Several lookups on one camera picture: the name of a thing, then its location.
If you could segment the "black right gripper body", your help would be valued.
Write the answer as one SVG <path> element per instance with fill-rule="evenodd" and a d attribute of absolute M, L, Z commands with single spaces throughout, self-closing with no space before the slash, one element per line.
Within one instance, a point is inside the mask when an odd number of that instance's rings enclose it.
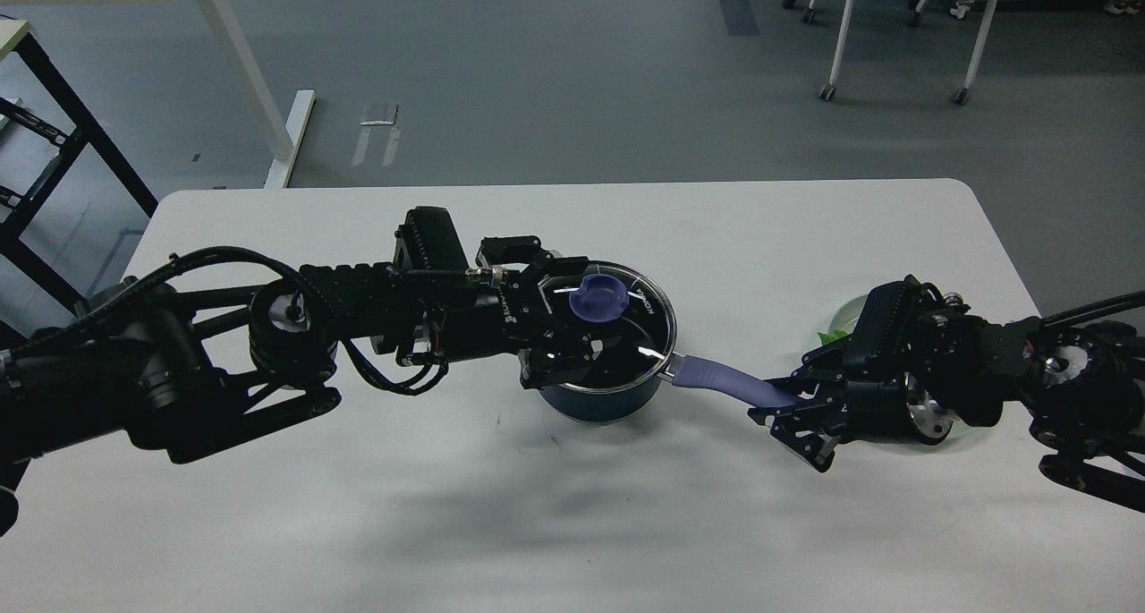
<path fill-rule="evenodd" d="M 802 372 L 815 382 L 814 396 L 829 401 L 816 412 L 804 412 L 802 424 L 839 438 L 842 443 L 905 443 L 937 446 L 954 429 L 948 412 L 919 388 L 911 374 L 885 379 L 844 372 L 844 340 L 835 340 L 802 356 Z"/>

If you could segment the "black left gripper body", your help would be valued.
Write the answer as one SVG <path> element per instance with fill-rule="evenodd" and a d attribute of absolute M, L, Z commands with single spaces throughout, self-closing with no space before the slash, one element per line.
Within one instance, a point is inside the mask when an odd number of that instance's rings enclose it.
<path fill-rule="evenodd" d="M 546 336 L 570 338 L 572 328 L 556 317 L 544 294 L 516 290 L 479 291 L 476 344 L 483 355 L 514 353 L 521 366 L 521 343 Z"/>

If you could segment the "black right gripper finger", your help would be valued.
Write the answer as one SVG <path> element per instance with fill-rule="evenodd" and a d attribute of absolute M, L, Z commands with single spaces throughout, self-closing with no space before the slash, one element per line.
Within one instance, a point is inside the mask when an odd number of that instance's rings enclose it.
<path fill-rule="evenodd" d="M 751 377 L 764 390 L 763 404 L 749 404 L 747 414 L 848 412 L 846 382 L 839 376 Z"/>
<path fill-rule="evenodd" d="M 842 412 L 777 414 L 769 422 L 769 434 L 819 473 L 834 466 L 835 447 L 845 433 Z"/>

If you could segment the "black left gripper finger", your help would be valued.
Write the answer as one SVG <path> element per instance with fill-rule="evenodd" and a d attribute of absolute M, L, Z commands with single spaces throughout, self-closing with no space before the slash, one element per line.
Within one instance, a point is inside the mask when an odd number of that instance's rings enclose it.
<path fill-rule="evenodd" d="M 619 353 L 619 331 L 572 333 L 570 338 L 540 336 L 521 343 L 521 386 L 542 390 L 572 386 L 614 390 L 630 380 Z"/>
<path fill-rule="evenodd" d="M 586 257 L 561 257 L 540 246 L 537 236 L 485 237 L 476 254 L 476 288 L 544 294 L 556 283 L 581 280 Z"/>

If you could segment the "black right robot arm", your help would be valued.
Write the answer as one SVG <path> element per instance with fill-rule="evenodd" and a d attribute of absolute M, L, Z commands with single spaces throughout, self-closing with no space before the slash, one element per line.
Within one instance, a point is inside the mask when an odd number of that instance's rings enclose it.
<path fill-rule="evenodd" d="M 1142 294 L 1006 324 L 913 276 L 875 286 L 854 331 L 774 380 L 785 404 L 748 411 L 818 472 L 835 446 L 940 445 L 957 422 L 998 425 L 1005 404 L 1030 414 L 1056 485 L 1142 511 L 1142 335 L 1114 315 Z"/>

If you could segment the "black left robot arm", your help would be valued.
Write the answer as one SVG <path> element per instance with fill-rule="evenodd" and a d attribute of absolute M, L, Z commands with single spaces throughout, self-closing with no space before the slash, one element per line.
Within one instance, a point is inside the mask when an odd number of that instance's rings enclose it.
<path fill-rule="evenodd" d="M 200 461 L 332 412 L 340 361 L 393 396 L 500 353 L 519 359 L 526 388 L 572 384 L 619 344 L 629 302 L 617 275 L 536 236 L 485 238 L 469 261 L 442 207 L 410 209 L 379 264 L 173 254 L 3 349 L 3 531 L 41 455 L 123 432 L 173 463 Z"/>

